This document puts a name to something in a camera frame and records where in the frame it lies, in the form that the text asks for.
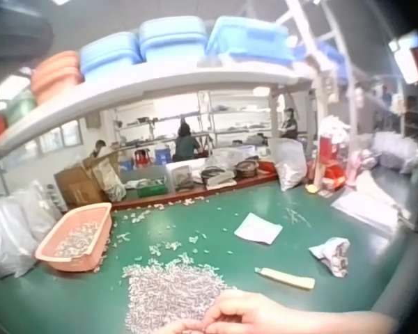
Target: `hand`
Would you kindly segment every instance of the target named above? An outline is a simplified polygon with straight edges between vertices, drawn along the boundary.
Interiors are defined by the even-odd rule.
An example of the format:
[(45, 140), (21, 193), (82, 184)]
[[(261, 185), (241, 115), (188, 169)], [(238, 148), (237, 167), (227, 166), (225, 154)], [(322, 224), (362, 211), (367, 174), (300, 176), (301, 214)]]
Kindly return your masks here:
[(304, 313), (261, 294), (228, 290), (207, 310), (203, 328), (206, 334), (298, 334)]
[(177, 320), (158, 329), (154, 334), (181, 334), (187, 331), (189, 334), (197, 334), (202, 332), (202, 325), (197, 320)]

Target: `pile of small components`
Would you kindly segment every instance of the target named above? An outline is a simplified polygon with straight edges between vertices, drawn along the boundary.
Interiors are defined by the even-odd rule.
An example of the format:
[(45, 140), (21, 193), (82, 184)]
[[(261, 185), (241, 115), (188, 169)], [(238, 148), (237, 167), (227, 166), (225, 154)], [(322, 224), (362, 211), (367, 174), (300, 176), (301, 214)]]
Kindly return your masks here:
[(132, 333), (150, 334), (171, 321), (202, 319), (204, 312), (225, 289), (225, 282), (207, 264), (193, 267), (186, 253), (168, 264), (155, 259), (148, 266), (124, 268), (129, 280), (129, 311), (125, 319)]
[(99, 222), (83, 223), (68, 233), (56, 247), (55, 257), (77, 257), (86, 252), (99, 228)]

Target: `wooden handle tool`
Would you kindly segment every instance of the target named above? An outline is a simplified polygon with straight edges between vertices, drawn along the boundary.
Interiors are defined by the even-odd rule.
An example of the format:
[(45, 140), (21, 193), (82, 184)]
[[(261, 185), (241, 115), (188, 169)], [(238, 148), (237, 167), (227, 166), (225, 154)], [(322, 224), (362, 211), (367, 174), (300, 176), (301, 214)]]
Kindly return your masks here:
[(282, 273), (280, 271), (269, 268), (256, 268), (256, 273), (271, 278), (272, 280), (276, 280), (277, 282), (305, 290), (312, 290), (316, 283), (314, 278), (294, 276), (290, 275), (289, 273)]

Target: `crumpled paper bag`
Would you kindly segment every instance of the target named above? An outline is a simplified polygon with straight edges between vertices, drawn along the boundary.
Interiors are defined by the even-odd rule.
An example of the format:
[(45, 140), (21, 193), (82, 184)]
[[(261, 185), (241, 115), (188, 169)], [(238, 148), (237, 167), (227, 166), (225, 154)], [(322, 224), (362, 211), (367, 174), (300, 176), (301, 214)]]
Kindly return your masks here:
[(322, 245), (308, 248), (325, 266), (330, 268), (333, 275), (344, 278), (347, 276), (348, 259), (346, 253), (350, 242), (345, 238), (331, 238)]

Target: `cardboard box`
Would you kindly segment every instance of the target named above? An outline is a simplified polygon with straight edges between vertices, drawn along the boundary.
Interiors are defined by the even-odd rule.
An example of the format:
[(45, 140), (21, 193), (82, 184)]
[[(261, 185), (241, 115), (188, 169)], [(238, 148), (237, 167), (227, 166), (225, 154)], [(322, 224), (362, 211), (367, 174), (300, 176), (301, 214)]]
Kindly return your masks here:
[(68, 209), (109, 201), (93, 174), (93, 167), (105, 159), (110, 160), (110, 164), (119, 174), (118, 153), (113, 152), (97, 159), (86, 158), (82, 160), (80, 165), (62, 170), (54, 175), (57, 187)]

